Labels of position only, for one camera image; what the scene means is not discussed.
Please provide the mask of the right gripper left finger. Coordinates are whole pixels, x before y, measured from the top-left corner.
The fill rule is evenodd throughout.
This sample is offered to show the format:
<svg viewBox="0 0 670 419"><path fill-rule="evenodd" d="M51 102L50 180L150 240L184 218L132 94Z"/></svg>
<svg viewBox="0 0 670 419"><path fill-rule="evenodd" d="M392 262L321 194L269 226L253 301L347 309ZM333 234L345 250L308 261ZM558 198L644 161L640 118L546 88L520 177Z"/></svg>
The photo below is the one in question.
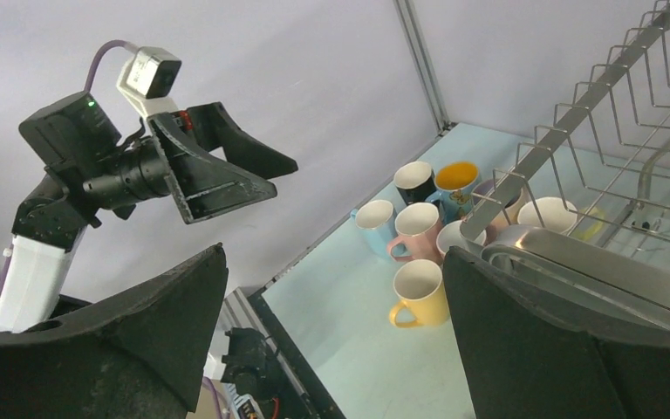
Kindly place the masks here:
<svg viewBox="0 0 670 419"><path fill-rule="evenodd" d="M112 297L0 333L0 418L185 417L228 276L214 244Z"/></svg>

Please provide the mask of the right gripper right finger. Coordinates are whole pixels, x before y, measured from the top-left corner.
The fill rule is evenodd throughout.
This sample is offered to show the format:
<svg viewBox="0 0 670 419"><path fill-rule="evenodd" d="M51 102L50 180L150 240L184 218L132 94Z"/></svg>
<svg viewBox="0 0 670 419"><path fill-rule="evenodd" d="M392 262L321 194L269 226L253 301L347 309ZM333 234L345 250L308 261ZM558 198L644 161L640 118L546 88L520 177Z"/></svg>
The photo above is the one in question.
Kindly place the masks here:
<svg viewBox="0 0 670 419"><path fill-rule="evenodd" d="M670 332L595 312L454 247L443 269L479 418L670 418Z"/></svg>

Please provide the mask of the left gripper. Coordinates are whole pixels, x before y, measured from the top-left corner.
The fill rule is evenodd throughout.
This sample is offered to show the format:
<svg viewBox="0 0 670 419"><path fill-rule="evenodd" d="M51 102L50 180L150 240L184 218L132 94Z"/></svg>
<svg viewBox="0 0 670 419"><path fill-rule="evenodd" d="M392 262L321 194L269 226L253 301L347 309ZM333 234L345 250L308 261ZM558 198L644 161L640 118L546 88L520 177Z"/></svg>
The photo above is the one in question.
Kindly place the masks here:
<svg viewBox="0 0 670 419"><path fill-rule="evenodd" d="M147 125L186 224L270 200L277 188L267 180L298 171L293 158L242 130L221 102L157 113ZM226 161L210 153L218 148Z"/></svg>

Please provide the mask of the pink mug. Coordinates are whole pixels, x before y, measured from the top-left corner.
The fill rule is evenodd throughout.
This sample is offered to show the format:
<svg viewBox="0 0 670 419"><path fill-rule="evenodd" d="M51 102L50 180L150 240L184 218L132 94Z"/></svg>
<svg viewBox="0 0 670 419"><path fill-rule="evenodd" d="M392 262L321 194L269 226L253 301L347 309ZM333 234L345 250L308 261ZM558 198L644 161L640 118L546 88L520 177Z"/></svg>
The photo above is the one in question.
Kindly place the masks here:
<svg viewBox="0 0 670 419"><path fill-rule="evenodd" d="M417 259L440 264L443 256L436 240L443 228L439 209L432 203L412 203L395 218L397 237L386 245L386 254L395 262Z"/></svg>

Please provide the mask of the orange yellow cup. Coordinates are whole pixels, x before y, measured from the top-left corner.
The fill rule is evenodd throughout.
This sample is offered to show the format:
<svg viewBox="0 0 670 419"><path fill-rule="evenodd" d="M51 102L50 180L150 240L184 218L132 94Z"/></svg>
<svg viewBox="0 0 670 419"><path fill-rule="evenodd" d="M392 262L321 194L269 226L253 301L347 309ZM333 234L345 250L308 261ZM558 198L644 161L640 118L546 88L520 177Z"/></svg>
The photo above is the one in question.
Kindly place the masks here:
<svg viewBox="0 0 670 419"><path fill-rule="evenodd" d="M399 301L389 313L398 328L440 326L449 317L441 267L428 259L407 262L393 277Z"/></svg>

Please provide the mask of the light blue mug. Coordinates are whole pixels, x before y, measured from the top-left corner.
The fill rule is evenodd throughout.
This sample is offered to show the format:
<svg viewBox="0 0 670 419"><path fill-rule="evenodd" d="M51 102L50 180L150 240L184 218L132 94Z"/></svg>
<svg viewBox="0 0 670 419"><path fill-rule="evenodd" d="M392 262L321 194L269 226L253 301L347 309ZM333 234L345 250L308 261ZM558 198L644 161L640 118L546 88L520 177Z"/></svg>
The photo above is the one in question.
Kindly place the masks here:
<svg viewBox="0 0 670 419"><path fill-rule="evenodd" d="M386 247L397 237L394 225L396 210L392 202L372 200L359 209L353 209L350 218L371 250L380 257L390 259Z"/></svg>

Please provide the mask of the metal dish rack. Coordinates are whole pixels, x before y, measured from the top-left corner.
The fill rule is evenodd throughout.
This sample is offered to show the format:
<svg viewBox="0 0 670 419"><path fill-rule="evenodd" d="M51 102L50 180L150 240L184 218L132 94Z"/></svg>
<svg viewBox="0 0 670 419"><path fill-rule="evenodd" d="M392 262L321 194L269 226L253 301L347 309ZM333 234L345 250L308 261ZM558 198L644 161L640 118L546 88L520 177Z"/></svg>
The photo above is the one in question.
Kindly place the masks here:
<svg viewBox="0 0 670 419"><path fill-rule="evenodd" d="M546 196L605 212L591 239L517 223ZM670 331L670 1L658 1L516 146L462 234L526 283L613 317Z"/></svg>

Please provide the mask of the blue patterned mug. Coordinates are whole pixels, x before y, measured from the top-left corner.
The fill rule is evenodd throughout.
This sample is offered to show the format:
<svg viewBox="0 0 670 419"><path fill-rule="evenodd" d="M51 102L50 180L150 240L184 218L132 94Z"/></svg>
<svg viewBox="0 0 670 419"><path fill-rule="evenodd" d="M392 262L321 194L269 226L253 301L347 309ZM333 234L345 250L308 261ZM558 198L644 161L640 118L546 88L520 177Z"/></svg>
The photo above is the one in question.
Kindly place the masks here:
<svg viewBox="0 0 670 419"><path fill-rule="evenodd" d="M436 191L425 199L439 209L443 224L464 218L473 209L471 193L482 181L479 168L457 161L442 168L434 178Z"/></svg>

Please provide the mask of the salmon pink cup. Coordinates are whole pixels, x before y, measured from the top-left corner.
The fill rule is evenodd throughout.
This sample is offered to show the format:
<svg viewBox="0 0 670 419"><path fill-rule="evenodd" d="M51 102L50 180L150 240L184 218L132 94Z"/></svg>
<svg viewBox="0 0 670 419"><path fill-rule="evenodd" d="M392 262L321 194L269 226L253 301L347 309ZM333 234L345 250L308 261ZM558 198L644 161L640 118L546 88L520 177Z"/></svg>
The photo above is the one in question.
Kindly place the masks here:
<svg viewBox="0 0 670 419"><path fill-rule="evenodd" d="M473 240L468 240L461 233L462 224L463 220L453 221L452 223L449 223L446 226L444 226L442 230L439 232L435 243L437 249L439 250L443 258L446 257L451 247L457 246L461 249L464 249L465 251L470 251L471 247L469 246L469 243L477 244L480 247L483 247L486 244L487 242L486 230L480 233L477 238Z"/></svg>

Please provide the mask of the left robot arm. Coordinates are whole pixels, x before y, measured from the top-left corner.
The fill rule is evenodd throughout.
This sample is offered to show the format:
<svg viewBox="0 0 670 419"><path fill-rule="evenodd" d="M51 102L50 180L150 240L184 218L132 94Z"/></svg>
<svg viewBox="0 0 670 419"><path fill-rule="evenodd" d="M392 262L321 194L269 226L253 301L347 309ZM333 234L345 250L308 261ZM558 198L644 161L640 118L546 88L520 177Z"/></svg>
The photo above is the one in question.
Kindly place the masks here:
<svg viewBox="0 0 670 419"><path fill-rule="evenodd" d="M160 111L122 138L90 93L46 106L19 125L45 175L20 203L0 286L0 333L49 319L87 228L98 213L128 219L170 196L187 224L274 198L274 179L297 162L243 131L223 104Z"/></svg>

